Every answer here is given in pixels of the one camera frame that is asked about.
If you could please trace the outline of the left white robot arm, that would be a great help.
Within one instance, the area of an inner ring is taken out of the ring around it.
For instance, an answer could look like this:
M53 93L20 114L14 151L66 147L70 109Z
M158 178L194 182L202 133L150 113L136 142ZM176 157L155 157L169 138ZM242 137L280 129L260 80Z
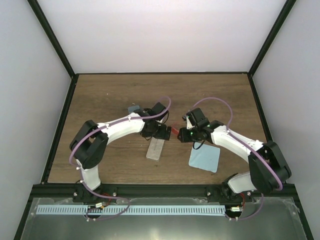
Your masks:
M144 138L163 137L166 126L162 119L168 111L150 115L146 110L134 111L129 115L109 121L95 123L86 121L70 143L69 162L81 172L81 183L86 187L84 195L89 201L97 202L102 196L98 165L102 161L107 146L127 135L141 133Z

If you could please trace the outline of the light grey glasses case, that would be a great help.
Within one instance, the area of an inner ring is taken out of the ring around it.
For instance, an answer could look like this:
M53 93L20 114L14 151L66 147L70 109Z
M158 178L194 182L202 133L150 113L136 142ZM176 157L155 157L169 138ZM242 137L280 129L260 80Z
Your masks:
M150 140L150 144L146 152L146 158L158 162L160 160L164 144L165 140L153 137Z

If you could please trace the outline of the light blue cloth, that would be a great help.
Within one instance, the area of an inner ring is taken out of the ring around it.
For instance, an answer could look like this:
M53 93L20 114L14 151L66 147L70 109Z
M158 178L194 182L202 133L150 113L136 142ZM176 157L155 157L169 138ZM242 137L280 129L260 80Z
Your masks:
M204 144L191 149L188 165L200 170L216 173L220 159L220 148Z

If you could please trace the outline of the blue-grey glasses case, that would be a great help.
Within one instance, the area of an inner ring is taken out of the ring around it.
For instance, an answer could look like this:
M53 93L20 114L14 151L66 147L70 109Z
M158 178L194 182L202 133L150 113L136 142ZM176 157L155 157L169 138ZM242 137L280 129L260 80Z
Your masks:
M127 108L129 114L134 113L136 110L139 110L139 109L140 109L139 105L132 105Z

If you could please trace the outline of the red lens sunglasses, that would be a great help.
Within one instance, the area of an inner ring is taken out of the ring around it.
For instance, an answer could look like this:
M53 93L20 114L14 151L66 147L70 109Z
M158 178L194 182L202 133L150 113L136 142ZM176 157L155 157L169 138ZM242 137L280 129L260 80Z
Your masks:
M179 134L179 131L180 129L176 126L175 123L173 123L171 125L171 133L177 136Z

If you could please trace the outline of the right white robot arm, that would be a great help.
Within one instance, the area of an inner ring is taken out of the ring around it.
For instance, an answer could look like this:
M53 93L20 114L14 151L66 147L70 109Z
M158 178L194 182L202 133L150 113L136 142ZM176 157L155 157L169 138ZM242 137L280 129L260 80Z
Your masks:
M250 139L217 120L204 125L187 122L186 127L179 129L177 139L182 143L209 142L229 150L248 163L248 172L232 175L222 188L223 198L229 202L236 200L242 192L257 190L265 195L281 191L292 175L275 142L263 143Z

